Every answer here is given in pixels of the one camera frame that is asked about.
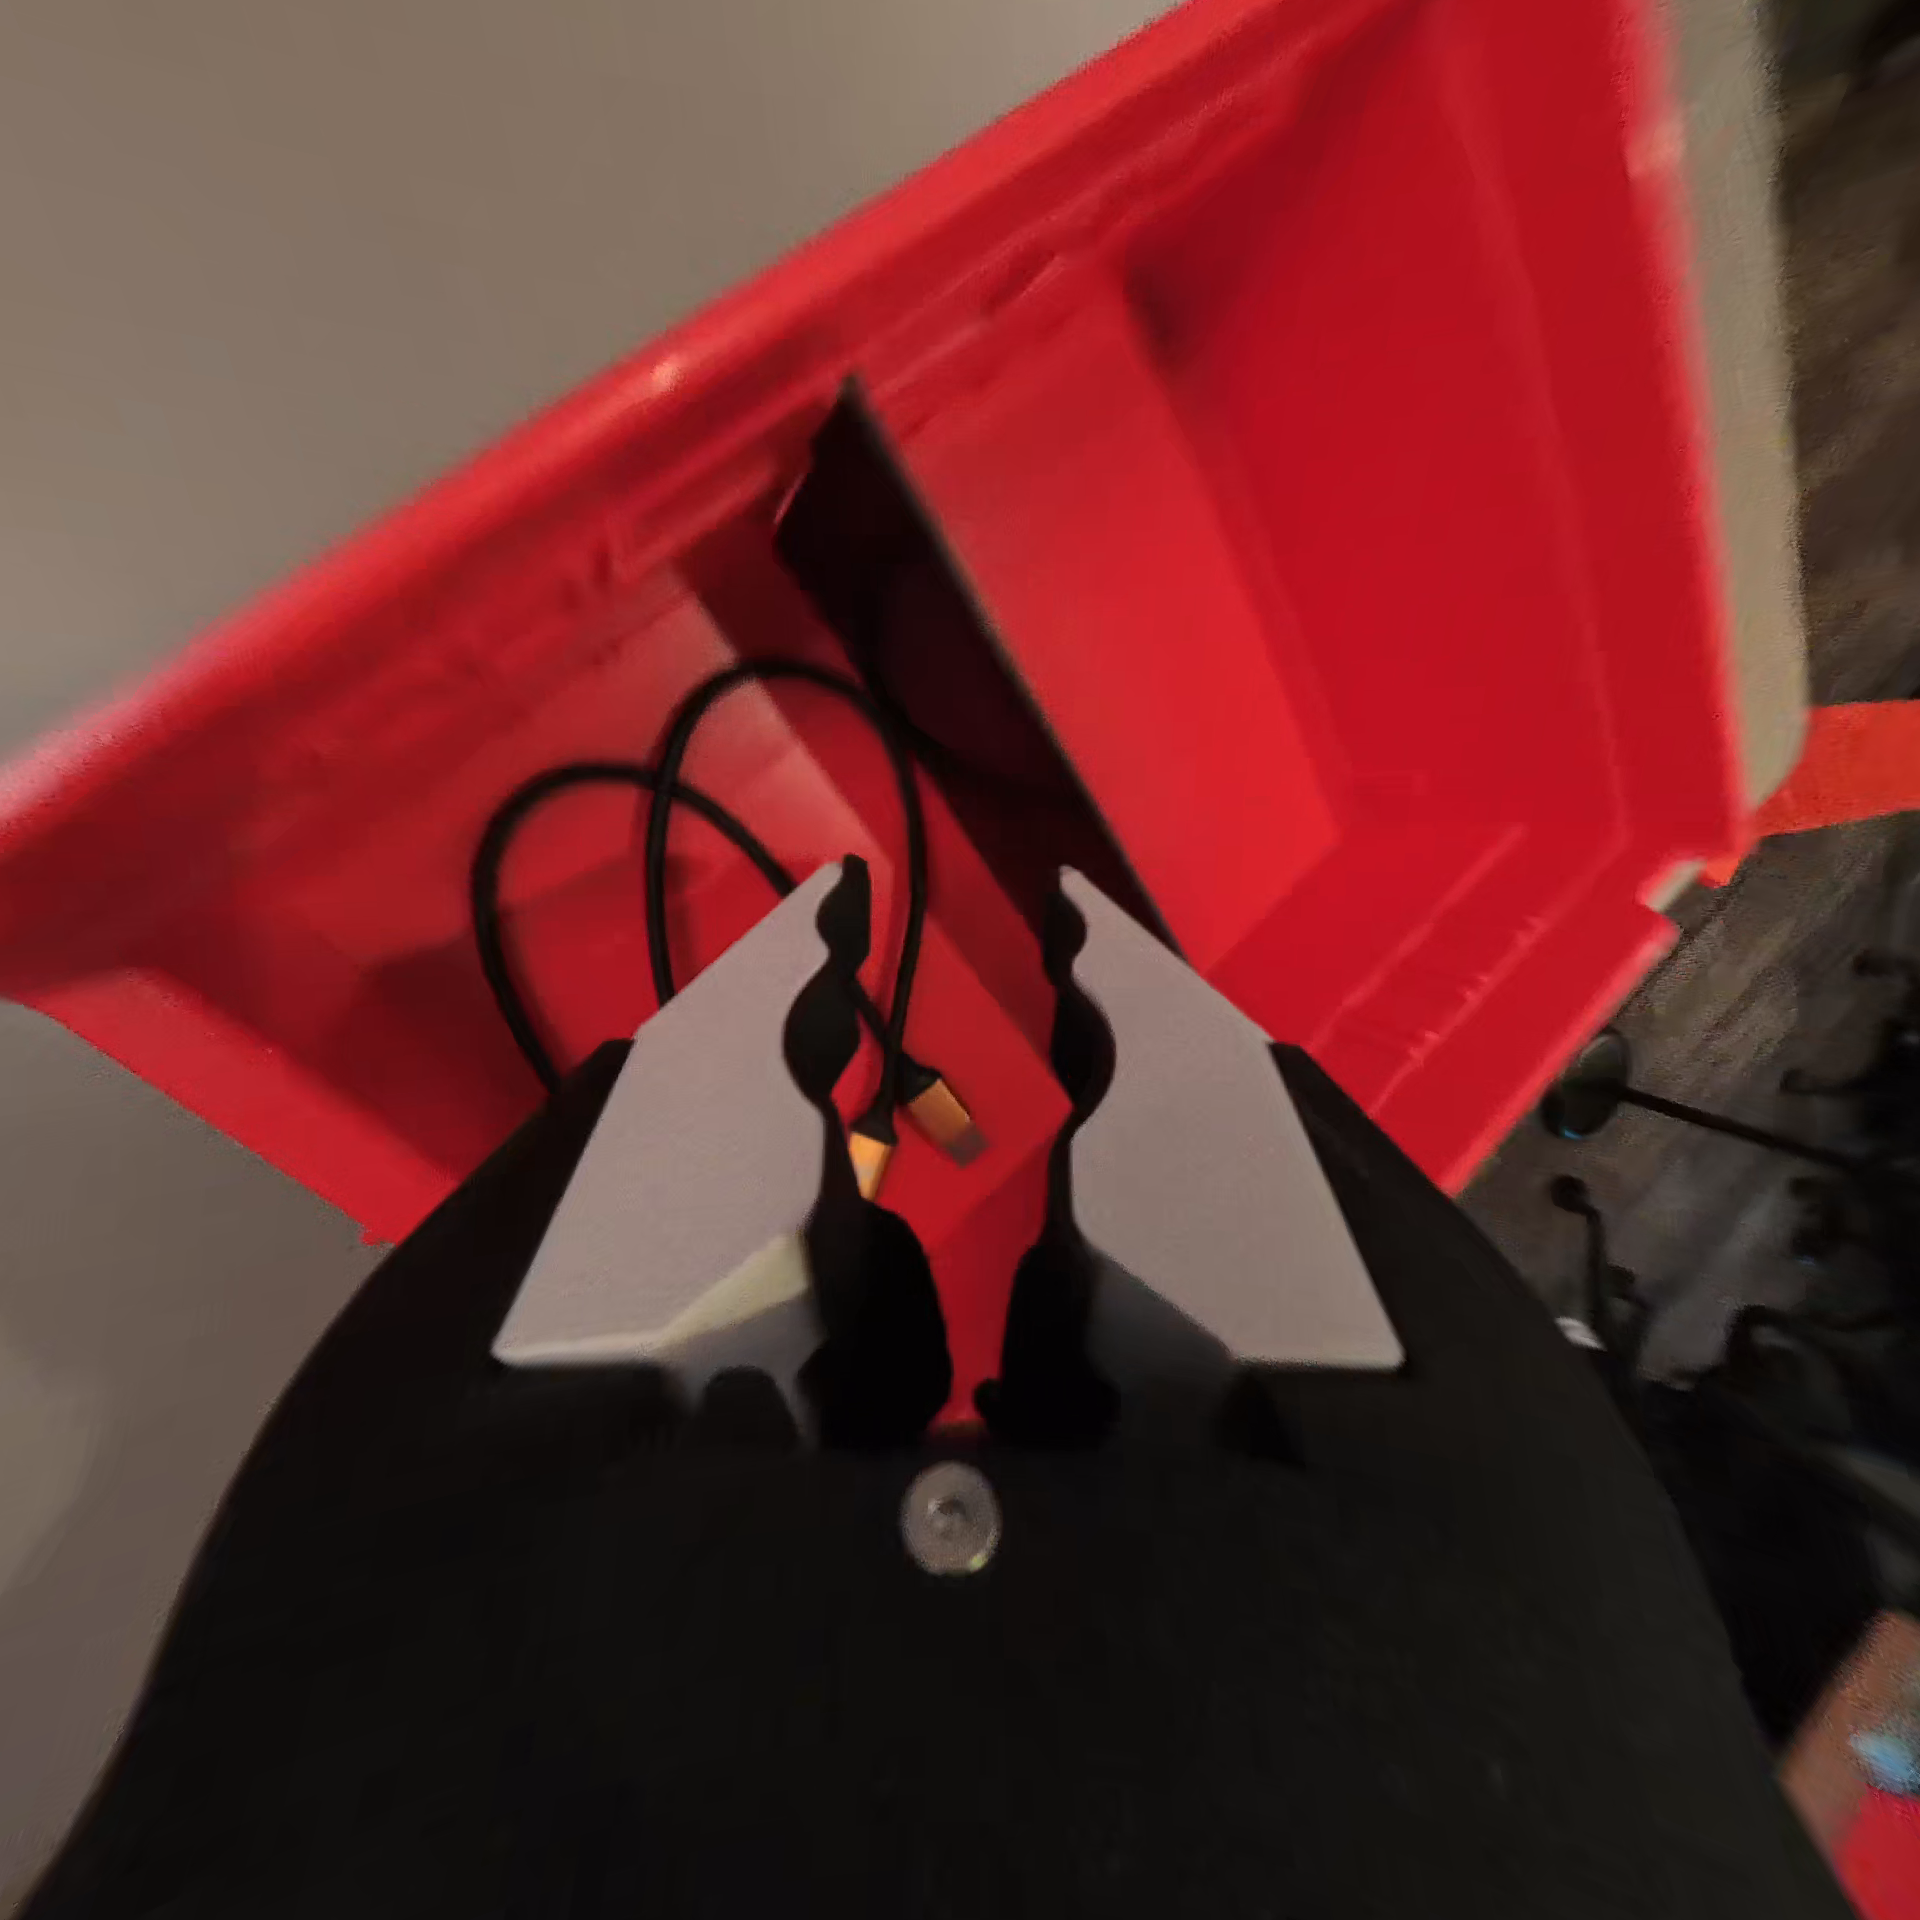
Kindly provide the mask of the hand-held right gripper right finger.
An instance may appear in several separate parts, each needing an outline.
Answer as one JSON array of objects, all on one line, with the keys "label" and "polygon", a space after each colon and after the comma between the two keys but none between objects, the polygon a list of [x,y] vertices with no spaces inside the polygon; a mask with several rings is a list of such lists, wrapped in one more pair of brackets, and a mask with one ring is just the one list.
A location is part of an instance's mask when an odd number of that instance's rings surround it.
[{"label": "hand-held right gripper right finger", "polygon": [[1045,1240],[1096,1371],[1402,1371],[1269,1036],[1065,864],[1045,908],[1069,1115]]}]

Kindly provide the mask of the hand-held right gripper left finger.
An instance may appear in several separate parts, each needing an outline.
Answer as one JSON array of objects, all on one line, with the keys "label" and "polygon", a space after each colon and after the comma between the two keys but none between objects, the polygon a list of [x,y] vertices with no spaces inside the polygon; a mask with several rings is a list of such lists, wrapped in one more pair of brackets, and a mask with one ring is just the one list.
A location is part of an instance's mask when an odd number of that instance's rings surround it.
[{"label": "hand-held right gripper left finger", "polygon": [[802,1235],[844,1150],[826,1108],[869,935],[869,864],[826,862],[638,1030],[493,1335],[502,1367],[800,1391],[822,1342]]}]

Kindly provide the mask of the black cable orange plugs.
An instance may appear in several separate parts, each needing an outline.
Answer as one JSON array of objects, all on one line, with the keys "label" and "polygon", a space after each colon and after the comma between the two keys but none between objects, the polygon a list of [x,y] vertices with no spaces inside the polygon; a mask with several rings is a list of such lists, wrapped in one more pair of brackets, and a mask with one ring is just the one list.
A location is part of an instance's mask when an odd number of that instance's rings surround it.
[{"label": "black cable orange plugs", "polygon": [[689,814],[716,829],[736,853],[748,857],[758,878],[766,882],[782,902],[800,885],[761,834],[753,834],[728,805],[712,800],[681,773],[693,739],[698,733],[709,710],[746,684],[773,682],[809,684],[853,709],[874,733],[898,793],[905,829],[905,919],[889,1006],[880,1006],[862,982],[853,982],[853,1009],[880,1048],[880,1080],[869,1108],[853,1123],[849,1154],[862,1199],[874,1202],[882,1196],[893,1154],[898,1152],[902,1115],[952,1164],[970,1164],[987,1150],[987,1136],[962,1098],[937,1067],[907,1052],[907,1018],[922,980],[923,929],[930,917],[930,829],[922,793],[914,732],[882,701],[880,693],[806,660],[748,660],[712,673],[706,682],[689,689],[674,710],[659,739],[656,760],[567,760],[516,782],[514,793],[493,805],[467,864],[467,919],[476,965],[521,1065],[531,1071],[541,1095],[563,1089],[563,1065],[555,1060],[541,1025],[518,988],[506,917],[499,908],[499,885],[516,832],[544,802],[570,790],[624,788],[650,800],[640,853],[640,894],[650,980],[656,1006],[666,1006],[680,993],[666,914],[666,855],[677,814]]}]

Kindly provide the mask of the red storage bin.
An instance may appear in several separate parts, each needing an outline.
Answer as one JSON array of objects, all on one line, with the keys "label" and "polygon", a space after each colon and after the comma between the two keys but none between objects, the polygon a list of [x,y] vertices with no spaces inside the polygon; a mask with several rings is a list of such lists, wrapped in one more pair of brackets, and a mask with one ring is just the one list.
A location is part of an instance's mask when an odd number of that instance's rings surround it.
[{"label": "red storage bin", "polygon": [[[837,393],[1184,960],[1444,1188],[1736,844],[1639,3],[1177,3],[544,400],[2,773],[2,1003],[403,1237],[539,1089],[467,864],[736,660],[857,677],[773,554]],[[1037,935],[929,797],[934,1246],[1037,1199]]]}]

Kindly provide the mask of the grey desk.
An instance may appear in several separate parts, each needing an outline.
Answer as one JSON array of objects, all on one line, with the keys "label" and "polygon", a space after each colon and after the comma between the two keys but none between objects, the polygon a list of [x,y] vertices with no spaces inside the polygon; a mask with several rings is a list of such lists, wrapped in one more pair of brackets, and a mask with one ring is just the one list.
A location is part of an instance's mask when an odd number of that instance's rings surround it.
[{"label": "grey desk", "polygon": [[[2,760],[1159,3],[2,3]],[[369,1252],[2,1006],[2,1908]]]}]

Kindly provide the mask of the black bin divider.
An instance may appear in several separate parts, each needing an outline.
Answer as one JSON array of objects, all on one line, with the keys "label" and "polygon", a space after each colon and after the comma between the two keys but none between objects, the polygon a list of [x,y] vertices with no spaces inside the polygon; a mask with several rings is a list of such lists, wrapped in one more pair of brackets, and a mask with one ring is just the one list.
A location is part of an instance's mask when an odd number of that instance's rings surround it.
[{"label": "black bin divider", "polygon": [[773,554],[1033,935],[1069,864],[1181,949],[853,379],[809,433]]}]

